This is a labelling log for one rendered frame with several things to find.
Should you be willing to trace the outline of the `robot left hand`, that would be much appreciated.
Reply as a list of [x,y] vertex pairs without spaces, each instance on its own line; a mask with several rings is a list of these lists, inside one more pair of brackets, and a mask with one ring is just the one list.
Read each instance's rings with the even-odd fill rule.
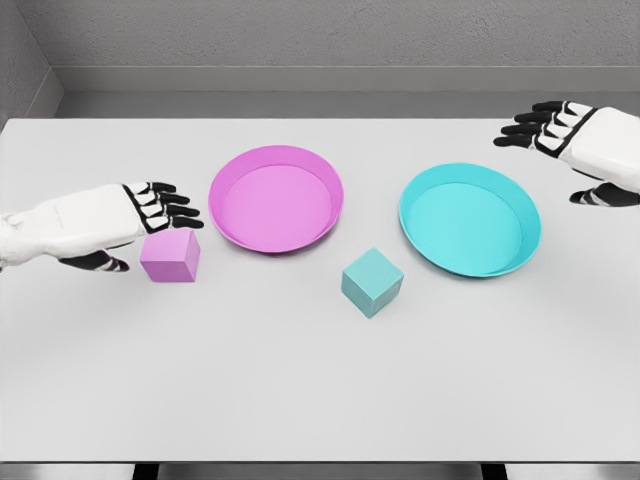
[[169,229],[201,229],[200,211],[174,185],[109,184],[47,200],[29,210],[38,252],[86,271],[127,272],[110,251]]

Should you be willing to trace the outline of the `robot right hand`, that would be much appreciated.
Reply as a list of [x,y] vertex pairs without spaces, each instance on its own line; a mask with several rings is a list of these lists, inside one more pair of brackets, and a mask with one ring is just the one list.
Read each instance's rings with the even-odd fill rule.
[[514,117],[493,140],[497,147],[535,150],[599,180],[569,197],[573,204],[640,206],[640,117],[613,107],[545,101]]

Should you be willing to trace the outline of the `pink block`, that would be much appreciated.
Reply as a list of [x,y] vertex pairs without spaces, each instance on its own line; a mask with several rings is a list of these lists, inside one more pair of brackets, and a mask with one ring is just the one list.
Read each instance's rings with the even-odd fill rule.
[[168,229],[145,238],[139,261],[154,282],[195,282],[200,252],[193,229]]

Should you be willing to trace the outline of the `cyan plate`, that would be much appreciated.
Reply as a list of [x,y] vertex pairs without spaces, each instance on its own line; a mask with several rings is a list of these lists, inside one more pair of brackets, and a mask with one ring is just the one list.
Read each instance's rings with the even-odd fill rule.
[[484,166],[449,163],[416,175],[399,202],[411,245],[435,266],[465,277],[491,278],[536,254],[542,222],[528,193]]

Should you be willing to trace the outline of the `pink plate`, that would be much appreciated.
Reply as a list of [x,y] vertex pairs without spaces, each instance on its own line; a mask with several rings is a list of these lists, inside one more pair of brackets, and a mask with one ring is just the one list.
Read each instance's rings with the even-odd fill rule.
[[305,248],[329,232],[344,204],[335,168],[302,147],[270,145],[245,151],[214,177],[212,221],[238,246],[261,253]]

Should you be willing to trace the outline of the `teal block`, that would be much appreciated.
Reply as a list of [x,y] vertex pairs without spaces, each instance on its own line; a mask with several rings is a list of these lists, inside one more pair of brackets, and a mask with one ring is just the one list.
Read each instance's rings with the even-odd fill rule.
[[376,248],[342,272],[341,292],[367,318],[372,318],[399,293],[404,273]]

